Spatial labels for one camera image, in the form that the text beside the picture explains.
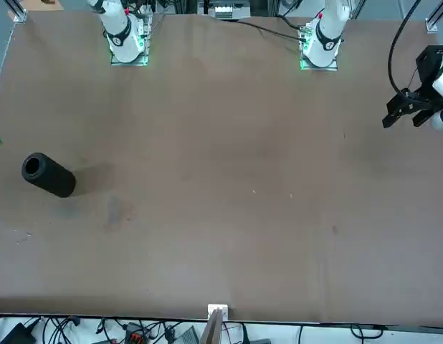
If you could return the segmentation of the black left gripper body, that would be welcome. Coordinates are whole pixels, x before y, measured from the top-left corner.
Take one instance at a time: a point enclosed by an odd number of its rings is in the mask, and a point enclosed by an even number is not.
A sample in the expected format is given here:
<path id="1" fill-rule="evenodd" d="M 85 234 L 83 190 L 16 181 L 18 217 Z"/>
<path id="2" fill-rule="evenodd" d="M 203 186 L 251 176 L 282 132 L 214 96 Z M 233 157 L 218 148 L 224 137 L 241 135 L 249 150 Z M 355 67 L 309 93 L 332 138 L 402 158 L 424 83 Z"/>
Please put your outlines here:
<path id="1" fill-rule="evenodd" d="M 443 45 L 429 45 L 416 58 L 420 86 L 412 92 L 421 108 L 443 105 Z"/>

